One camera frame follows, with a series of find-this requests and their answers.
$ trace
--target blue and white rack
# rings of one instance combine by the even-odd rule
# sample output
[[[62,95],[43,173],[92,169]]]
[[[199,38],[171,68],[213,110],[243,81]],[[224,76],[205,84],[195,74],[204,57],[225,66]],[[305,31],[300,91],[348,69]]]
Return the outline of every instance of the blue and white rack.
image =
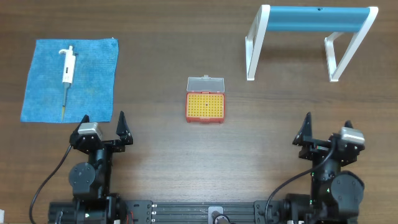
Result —
[[[266,31],[273,32],[333,32],[325,38],[326,60],[329,81],[338,82],[339,77],[353,57],[365,35],[372,26],[377,7],[290,7],[262,5],[246,36],[246,78],[254,80],[260,51]],[[341,59],[336,64],[333,41],[341,34],[353,33],[353,38]]]

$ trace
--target white bracket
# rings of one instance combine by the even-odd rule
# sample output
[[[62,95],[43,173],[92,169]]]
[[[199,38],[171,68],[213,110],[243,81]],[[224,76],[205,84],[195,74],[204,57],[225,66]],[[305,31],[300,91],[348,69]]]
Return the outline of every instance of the white bracket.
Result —
[[[369,7],[369,8],[370,8],[369,15],[366,18],[365,22],[363,23],[362,28],[359,30],[359,32],[354,33],[354,36],[351,39],[351,42],[349,43],[343,58],[341,59],[340,63],[337,66],[336,66],[336,57],[335,57],[335,49],[333,46],[333,41],[344,33],[334,32],[330,36],[325,38],[326,61],[328,62],[330,82],[338,82],[338,79],[340,78],[344,69],[347,67],[348,62],[351,60],[356,49],[358,49],[362,40],[365,38],[365,35],[368,33],[369,29],[371,28],[377,16],[377,13],[379,12],[379,8],[378,7]]]
[[[369,7],[370,12],[362,28],[359,32],[354,33],[349,46],[341,59],[339,65],[336,65],[335,50],[333,47],[333,41],[339,37],[342,32],[334,32],[329,37],[325,38],[326,48],[326,61],[328,63],[329,81],[338,82],[339,77],[347,67],[348,62],[353,57],[355,51],[358,49],[365,35],[368,33],[372,26],[379,8]],[[254,81],[256,74],[256,68],[260,57],[260,51],[266,29],[268,25],[268,18],[271,11],[270,5],[262,5],[258,10],[254,21],[250,27],[249,34],[246,36],[246,79],[247,81]]]

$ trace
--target pipette tip box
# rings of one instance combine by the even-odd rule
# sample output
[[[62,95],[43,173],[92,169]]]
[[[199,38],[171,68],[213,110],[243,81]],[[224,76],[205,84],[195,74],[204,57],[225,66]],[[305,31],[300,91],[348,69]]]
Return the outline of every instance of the pipette tip box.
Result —
[[[185,115],[187,122],[224,122],[224,78],[189,77]]]

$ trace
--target pipette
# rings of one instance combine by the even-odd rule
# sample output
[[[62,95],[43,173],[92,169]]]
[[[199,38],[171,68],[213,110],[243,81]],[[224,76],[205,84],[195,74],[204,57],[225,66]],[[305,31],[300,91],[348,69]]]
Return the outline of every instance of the pipette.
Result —
[[[67,92],[73,81],[73,71],[75,69],[76,56],[73,55],[73,47],[69,46],[69,49],[62,49],[59,51],[60,54],[64,53],[65,64],[63,66],[63,103],[62,103],[62,121],[63,115],[65,114],[65,106],[67,104]]]

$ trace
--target wooden tabletop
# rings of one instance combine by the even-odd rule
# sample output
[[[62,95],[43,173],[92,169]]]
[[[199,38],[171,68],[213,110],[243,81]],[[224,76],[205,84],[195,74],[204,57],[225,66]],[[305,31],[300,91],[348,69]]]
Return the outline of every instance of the wooden tabletop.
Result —
[[[114,155],[112,192],[125,199],[181,202],[265,200],[311,167],[292,140],[308,111],[315,138],[350,119],[366,150],[344,167],[366,187],[361,223],[392,223],[398,205],[398,1],[328,1],[378,6],[379,15],[338,83],[328,81],[324,33],[267,33],[256,80],[246,81],[244,38],[261,4],[325,6],[322,1],[1,1],[0,209],[5,221],[29,222],[30,201],[59,163],[77,124],[20,122],[37,39],[119,40],[106,139],[125,112],[134,145]],[[335,41],[341,58],[350,35]],[[225,79],[224,124],[185,121],[188,77]],[[68,173],[87,156],[73,150],[43,188],[34,217],[49,202],[72,199]],[[286,186],[309,194],[310,177]]]

